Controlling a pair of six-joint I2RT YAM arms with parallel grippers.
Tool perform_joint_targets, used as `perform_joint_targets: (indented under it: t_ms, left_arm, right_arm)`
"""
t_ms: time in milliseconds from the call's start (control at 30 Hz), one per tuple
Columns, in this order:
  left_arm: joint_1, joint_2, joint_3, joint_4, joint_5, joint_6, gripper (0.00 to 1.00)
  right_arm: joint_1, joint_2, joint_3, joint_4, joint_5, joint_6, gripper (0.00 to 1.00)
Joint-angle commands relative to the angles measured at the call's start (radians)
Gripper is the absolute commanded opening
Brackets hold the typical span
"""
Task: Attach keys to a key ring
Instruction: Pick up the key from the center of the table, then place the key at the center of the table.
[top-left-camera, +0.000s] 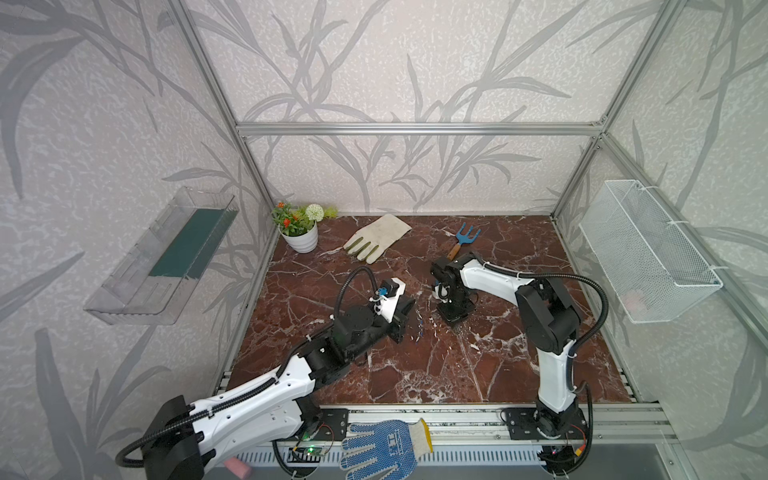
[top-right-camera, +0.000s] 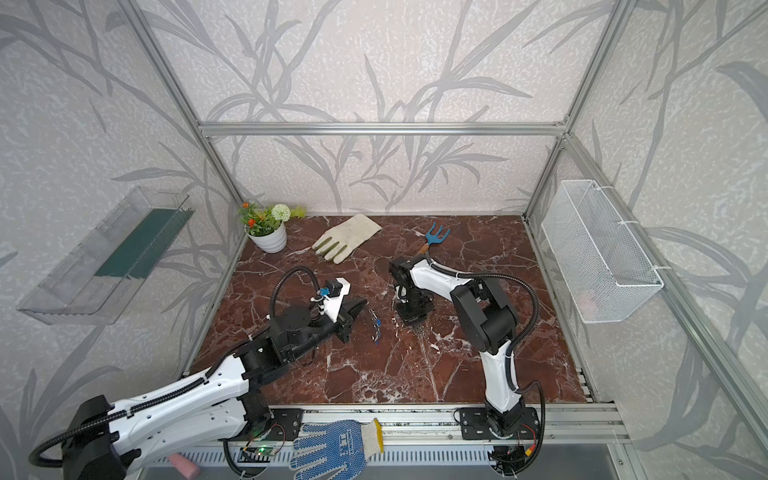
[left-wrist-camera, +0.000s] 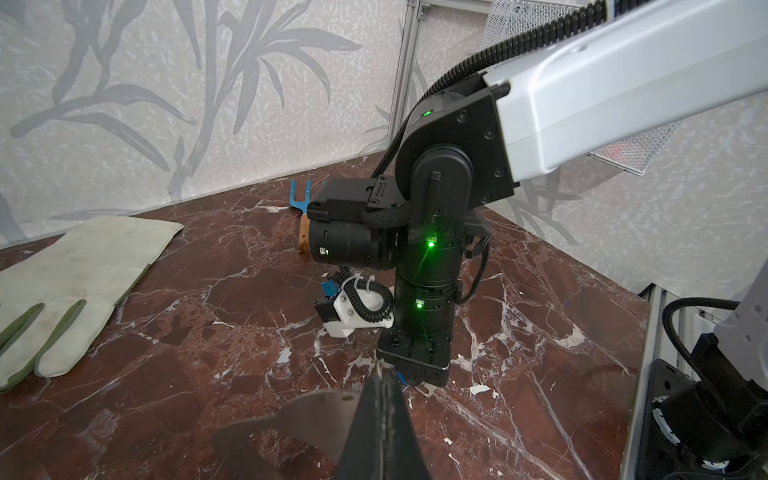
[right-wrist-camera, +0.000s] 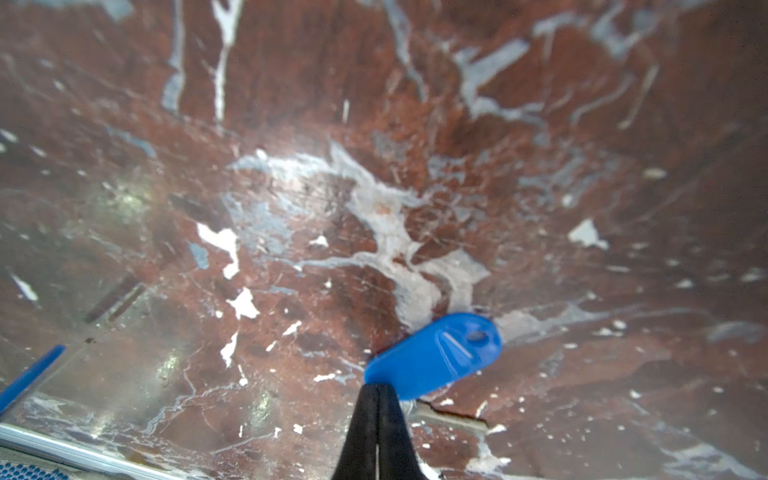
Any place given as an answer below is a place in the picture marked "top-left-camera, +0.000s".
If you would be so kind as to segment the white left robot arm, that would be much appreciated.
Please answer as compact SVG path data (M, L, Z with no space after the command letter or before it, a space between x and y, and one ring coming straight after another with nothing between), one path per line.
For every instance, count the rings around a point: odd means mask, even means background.
M317 427L313 393L342 379L380 340L401 342L414 305L395 294L350 307L256 379L193 402L166 401L144 434L141 469L149 479L200 479L252 447Z

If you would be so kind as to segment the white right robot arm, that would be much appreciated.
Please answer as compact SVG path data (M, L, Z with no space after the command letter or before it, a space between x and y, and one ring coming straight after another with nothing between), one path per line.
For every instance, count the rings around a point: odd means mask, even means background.
M539 389L534 421L546 438L558 438L577 417L577 394L569 366L582 323L561 275L515 272L473 255L441 257L430 272L436 285L437 311L453 326L475 309L472 295L484 292L517 307L527 341L536 348Z

